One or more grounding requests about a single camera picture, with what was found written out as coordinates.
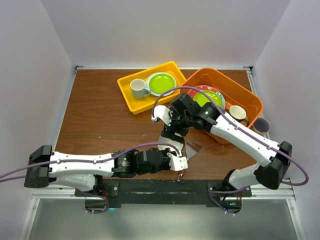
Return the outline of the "small white dish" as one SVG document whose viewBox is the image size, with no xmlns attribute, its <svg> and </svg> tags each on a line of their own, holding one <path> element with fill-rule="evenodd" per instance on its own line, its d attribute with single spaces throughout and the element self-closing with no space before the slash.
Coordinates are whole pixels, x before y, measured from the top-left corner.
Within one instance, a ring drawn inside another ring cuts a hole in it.
<svg viewBox="0 0 320 240">
<path fill-rule="evenodd" d="M 175 133 L 173 137 L 166 137 L 166 136 L 159 136 L 157 139 L 158 143 L 167 143 L 170 145 L 175 146 L 180 152 L 184 149 L 185 147 L 185 139 L 184 137 L 179 134 Z"/>
</svg>

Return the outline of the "red and teal plate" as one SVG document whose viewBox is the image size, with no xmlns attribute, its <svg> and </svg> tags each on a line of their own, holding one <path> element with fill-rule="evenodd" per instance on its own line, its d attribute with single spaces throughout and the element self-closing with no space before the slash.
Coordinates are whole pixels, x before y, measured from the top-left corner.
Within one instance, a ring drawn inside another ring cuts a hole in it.
<svg viewBox="0 0 320 240">
<path fill-rule="evenodd" d="M 208 86 L 208 85 L 198 85 L 196 86 L 195 88 L 197 88 L 198 90 L 200 91 L 205 91 L 205 90 L 209 90 L 209 91 L 213 91 L 215 93 L 217 93 L 219 95 L 219 97 L 221 98 L 221 101 L 222 101 L 222 107 L 220 107 L 222 110 L 225 109 L 225 106 L 226 106 L 226 101 L 225 101 L 225 98 L 224 96 L 222 95 L 222 93 L 220 91 L 218 91 L 216 88 L 212 87 L 212 86 Z M 198 91 L 194 90 L 194 89 L 191 89 L 188 91 L 188 95 L 192 98 L 193 100 L 193 97 L 199 93 Z"/>
</svg>

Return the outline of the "white cup green handle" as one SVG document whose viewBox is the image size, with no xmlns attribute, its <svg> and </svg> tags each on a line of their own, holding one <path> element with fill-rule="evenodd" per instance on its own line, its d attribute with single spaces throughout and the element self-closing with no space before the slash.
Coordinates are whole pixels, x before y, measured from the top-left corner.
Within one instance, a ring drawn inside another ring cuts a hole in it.
<svg viewBox="0 0 320 240">
<path fill-rule="evenodd" d="M 239 105 L 232 105 L 228 111 L 229 115 L 237 120 L 239 123 L 244 123 L 246 127 L 249 126 L 249 121 L 247 120 L 246 111 Z"/>
</svg>

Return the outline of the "beige purple cup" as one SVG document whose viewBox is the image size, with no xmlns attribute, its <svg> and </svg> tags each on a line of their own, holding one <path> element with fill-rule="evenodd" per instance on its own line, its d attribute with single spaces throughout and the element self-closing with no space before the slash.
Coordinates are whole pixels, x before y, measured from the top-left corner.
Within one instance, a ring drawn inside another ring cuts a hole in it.
<svg viewBox="0 0 320 240">
<path fill-rule="evenodd" d="M 261 136 L 264 136 L 264 135 L 268 134 L 269 131 L 271 130 L 271 124 L 265 118 L 259 117 L 252 124 L 251 129 L 255 133 L 257 133 L 257 134 L 259 134 Z"/>
</svg>

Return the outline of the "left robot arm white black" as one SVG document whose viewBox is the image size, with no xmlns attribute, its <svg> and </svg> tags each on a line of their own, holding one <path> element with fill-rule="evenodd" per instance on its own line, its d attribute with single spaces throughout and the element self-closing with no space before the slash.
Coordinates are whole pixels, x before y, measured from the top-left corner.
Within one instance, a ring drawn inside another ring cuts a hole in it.
<svg viewBox="0 0 320 240">
<path fill-rule="evenodd" d="M 28 159 L 24 187 L 46 188 L 49 185 L 72 187 L 92 196 L 104 190 L 101 178 L 128 178 L 156 174 L 160 171 L 177 171 L 182 154 L 170 143 L 160 150 L 150 143 L 148 150 L 137 147 L 101 155 L 76 155 L 53 151 L 43 145 Z"/>
</svg>

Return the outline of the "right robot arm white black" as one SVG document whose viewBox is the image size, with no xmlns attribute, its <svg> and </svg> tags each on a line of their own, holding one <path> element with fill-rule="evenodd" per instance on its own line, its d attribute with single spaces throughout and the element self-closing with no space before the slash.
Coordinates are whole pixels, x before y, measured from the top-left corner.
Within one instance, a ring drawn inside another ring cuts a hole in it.
<svg viewBox="0 0 320 240">
<path fill-rule="evenodd" d="M 200 106 L 187 93 L 178 95 L 171 107 L 156 106 L 151 119 L 162 120 L 167 129 L 183 135 L 189 128 L 217 135 L 251 156 L 256 163 L 243 169 L 233 169 L 224 178 L 222 189 L 230 197 L 241 189 L 261 184 L 276 190 L 291 164 L 292 145 L 264 138 L 242 125 L 220 107 L 207 102 Z"/>
</svg>

